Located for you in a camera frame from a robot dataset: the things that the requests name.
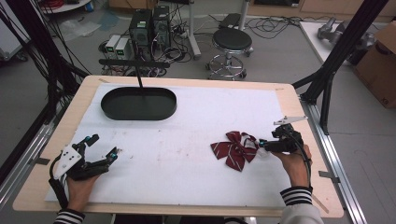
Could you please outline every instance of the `power supply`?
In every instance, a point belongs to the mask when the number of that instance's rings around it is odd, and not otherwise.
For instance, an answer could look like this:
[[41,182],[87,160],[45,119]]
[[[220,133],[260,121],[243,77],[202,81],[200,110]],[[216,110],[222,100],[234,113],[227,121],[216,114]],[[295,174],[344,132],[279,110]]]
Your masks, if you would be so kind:
[[137,9],[132,16],[129,25],[129,33],[132,41],[135,41],[138,47],[151,47],[153,39],[152,14],[150,9]]
[[153,16],[154,32],[157,38],[157,45],[164,46],[165,49],[171,47],[171,27],[169,21],[169,6],[156,6]]
[[117,59],[117,54],[116,54],[116,46],[119,43],[121,36],[120,35],[113,35],[111,38],[108,40],[106,44],[106,57],[108,59]]
[[119,60],[131,60],[132,47],[129,38],[120,38],[119,44],[116,46],[116,53]]

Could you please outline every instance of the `human hand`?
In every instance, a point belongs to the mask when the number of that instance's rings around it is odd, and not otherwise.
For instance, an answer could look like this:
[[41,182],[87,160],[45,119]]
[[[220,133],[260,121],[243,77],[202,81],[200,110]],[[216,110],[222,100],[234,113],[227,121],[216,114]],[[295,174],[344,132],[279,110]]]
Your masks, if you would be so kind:
[[[304,151],[310,160],[312,155],[309,151],[308,145],[304,145]],[[290,154],[284,154],[281,152],[271,153],[282,161],[283,168],[285,168],[286,173],[289,175],[292,187],[309,187],[309,177],[301,150],[297,150]]]
[[69,190],[69,204],[67,208],[82,212],[90,199],[93,184],[99,175],[86,180],[73,180],[67,177],[67,187]]

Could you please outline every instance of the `round stool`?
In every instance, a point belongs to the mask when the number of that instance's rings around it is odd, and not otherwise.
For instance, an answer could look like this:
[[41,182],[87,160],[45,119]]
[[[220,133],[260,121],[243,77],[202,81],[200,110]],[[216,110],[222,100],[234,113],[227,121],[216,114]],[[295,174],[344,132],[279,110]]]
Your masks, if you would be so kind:
[[232,54],[246,53],[249,56],[248,50],[252,43],[250,36],[233,28],[222,28],[213,34],[212,42],[217,49],[225,54],[216,55],[206,64],[206,69],[211,71],[209,79],[213,75],[231,77],[232,80],[236,76],[246,77],[247,72],[244,64]]

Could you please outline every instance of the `black and white striped cuff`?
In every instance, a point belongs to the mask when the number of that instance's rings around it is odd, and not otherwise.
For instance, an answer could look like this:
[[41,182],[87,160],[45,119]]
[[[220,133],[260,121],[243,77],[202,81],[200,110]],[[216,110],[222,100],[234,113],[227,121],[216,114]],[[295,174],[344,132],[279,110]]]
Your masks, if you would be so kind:
[[71,209],[62,209],[59,211],[58,216],[55,219],[54,224],[79,224],[84,220],[85,215]]
[[312,204],[312,188],[291,187],[289,189],[282,190],[280,195],[287,206],[297,203]]

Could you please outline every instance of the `black oval tray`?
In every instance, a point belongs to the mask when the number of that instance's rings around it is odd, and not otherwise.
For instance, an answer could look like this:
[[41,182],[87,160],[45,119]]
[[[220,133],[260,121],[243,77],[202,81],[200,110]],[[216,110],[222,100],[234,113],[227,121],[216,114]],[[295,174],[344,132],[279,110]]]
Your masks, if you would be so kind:
[[177,98],[164,88],[121,87],[109,91],[101,107],[110,119],[162,120],[175,113]]

